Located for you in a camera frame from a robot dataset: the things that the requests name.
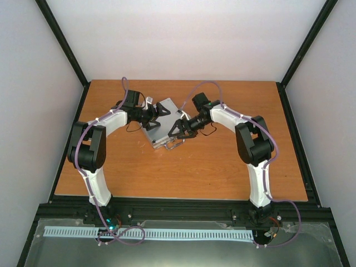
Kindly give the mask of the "aluminium poker case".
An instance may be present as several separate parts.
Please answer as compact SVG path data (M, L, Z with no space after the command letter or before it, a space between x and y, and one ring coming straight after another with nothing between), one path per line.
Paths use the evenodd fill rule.
M149 131L145 128L142 130L153 149L156 150L164 147L167 150L172 150L185 142L185 139L178 140L176 137L170 137L168 135L174 123L180 118L181 115L177 112L178 108L173 103L171 98L166 98L160 101L160 104L162 104L163 107L171 113L167 116L157 118L156 121L160 123L160 126Z

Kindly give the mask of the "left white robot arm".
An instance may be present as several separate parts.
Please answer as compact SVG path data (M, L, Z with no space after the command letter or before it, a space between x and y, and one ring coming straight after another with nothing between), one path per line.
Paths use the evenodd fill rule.
M90 122L74 123L67 158L82 176L89 194L89 202L99 206L96 217L102 223L109 224L116 217L116 210L108 205L111 193L103 171L107 137L132 121L138 122L145 130L150 131L161 126L157 122L159 117L170 114L169 109L159 102L155 105L148 103L142 107L136 103L119 101L99 118Z

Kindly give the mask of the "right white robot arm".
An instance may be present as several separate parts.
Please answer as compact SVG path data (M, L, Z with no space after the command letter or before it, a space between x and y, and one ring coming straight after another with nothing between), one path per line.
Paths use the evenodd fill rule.
M238 154L247 165L250 181L248 216L253 224L260 224L272 212L269 182L269 164L275 141L261 116L240 114L220 101L197 103L199 114L191 119L178 119L168 136L176 139L194 138L206 125L218 123L236 136Z

